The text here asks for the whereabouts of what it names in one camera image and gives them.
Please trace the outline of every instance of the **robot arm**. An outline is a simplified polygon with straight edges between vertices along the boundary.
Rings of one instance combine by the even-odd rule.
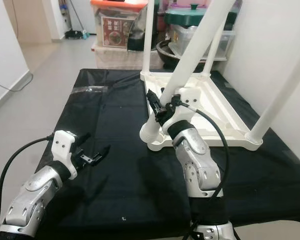
[[[10,204],[0,225],[0,240],[34,238],[45,208],[63,183],[73,180],[85,165],[95,166],[109,152],[109,147],[93,158],[79,146],[90,135],[77,137],[69,131],[56,131],[52,143],[53,161],[26,181]]]
[[[198,222],[192,238],[235,240],[233,226],[226,215],[222,190],[214,201],[210,201],[221,182],[219,167],[211,158],[207,143],[190,124],[194,112],[176,104],[189,99],[196,103],[195,99],[199,97],[200,92],[195,89],[182,87],[176,90],[171,102],[163,107],[153,92],[149,90],[147,94],[156,121],[160,123],[162,131],[171,136],[176,157],[182,165],[191,219],[192,222]]]

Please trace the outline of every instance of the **mop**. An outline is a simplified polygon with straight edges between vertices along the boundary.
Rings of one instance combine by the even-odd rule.
[[[72,6],[72,8],[74,10],[74,13],[75,13],[76,17],[78,18],[78,21],[79,21],[80,25],[81,25],[82,32],[71,29],[70,31],[67,31],[65,33],[65,37],[66,38],[75,38],[75,39],[80,39],[80,38],[87,39],[90,34],[84,29],[84,26],[82,25],[82,23],[80,21],[80,18],[79,18],[78,14],[77,14],[77,11],[75,9],[74,4],[72,3],[72,0],[69,0],[69,1],[70,1],[70,4],[71,4],[71,6]]]

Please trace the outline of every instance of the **white plastic leg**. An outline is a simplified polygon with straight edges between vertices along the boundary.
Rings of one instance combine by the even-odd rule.
[[[155,9],[155,0],[149,0],[147,4],[147,10],[146,10],[143,63],[142,63],[141,74],[148,74],[150,72],[151,40],[152,40],[152,28],[154,22],[154,9]]]
[[[171,96],[175,93],[176,88],[181,88],[185,86],[190,75],[193,73],[201,57],[206,52],[209,44],[211,43],[214,35],[216,34],[217,29],[222,24],[223,20],[227,16],[234,2],[235,0],[214,0],[211,2],[197,30],[195,31],[191,41],[189,42],[187,48],[185,49],[182,58],[180,59],[173,74],[171,75],[170,81],[166,85],[160,97],[160,102],[162,105],[165,105],[171,99]],[[148,20],[149,21],[151,20],[151,25],[152,25],[152,17],[153,15],[150,16],[147,14],[146,26],[148,26]],[[146,39],[144,42],[145,46],[146,46],[146,42],[147,43],[149,43],[149,41],[151,42],[151,36],[149,36],[151,32],[148,32],[147,35],[147,31],[146,31],[146,36],[145,36]],[[147,54],[149,54],[148,57],[146,53],[143,54],[143,57],[144,58],[147,57],[148,59],[150,59],[150,52],[148,52]],[[159,128],[160,126],[158,123],[155,122],[155,117],[152,114],[149,117],[148,121],[145,123],[145,125],[143,125],[140,131],[140,138],[146,143],[151,143],[151,141],[154,141],[155,139],[155,137],[153,137],[154,133],[156,133],[155,136],[158,135]]]
[[[209,53],[208,53],[208,57],[205,61],[204,68],[203,68],[203,71],[202,71],[202,76],[204,76],[204,77],[210,77],[212,64],[214,63],[214,60],[215,60],[215,56],[216,56],[216,53],[217,53],[217,50],[218,50],[218,47],[219,47],[220,39],[221,39],[223,30],[224,30],[224,27],[225,27],[225,24],[226,24],[226,19],[227,18],[225,18],[223,20],[223,22],[219,26],[219,28],[216,31],[216,33],[214,35],[214,38],[212,40],[210,50],[209,50]]]
[[[259,120],[256,122],[251,132],[245,135],[246,139],[253,143],[261,143],[262,138],[270,128],[270,124],[285,105],[288,98],[294,92],[298,84],[300,83],[300,58],[297,61],[295,67],[288,76],[286,82],[282,86],[279,93],[270,103],[270,105],[262,113]]]

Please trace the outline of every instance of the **tile floor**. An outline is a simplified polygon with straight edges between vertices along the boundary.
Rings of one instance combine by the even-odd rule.
[[[31,84],[15,93],[0,108],[0,174],[15,150],[53,131],[79,70],[96,67],[95,56],[91,52],[94,40],[95,37],[91,36],[87,40],[65,40],[39,48],[22,46],[34,78]],[[45,142],[35,144],[22,152],[10,166],[4,182],[1,216],[21,184],[34,172],[45,146]],[[300,240],[298,222],[276,221],[236,230],[242,240]]]

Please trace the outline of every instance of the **black tablecloth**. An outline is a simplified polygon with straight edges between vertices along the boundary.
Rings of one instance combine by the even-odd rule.
[[[255,111],[218,72],[211,78],[251,128],[258,119]],[[82,146],[88,156],[107,145],[111,149],[103,162],[85,168],[57,193],[38,239],[149,239],[185,232],[190,213],[183,171],[172,147],[153,152],[140,140],[147,118],[140,71],[80,71],[55,130],[91,133]],[[272,130],[263,140],[257,151],[230,148],[224,194],[235,226],[300,221],[300,161]],[[223,168],[223,148],[211,147],[211,155]],[[51,160],[48,144],[38,169]]]

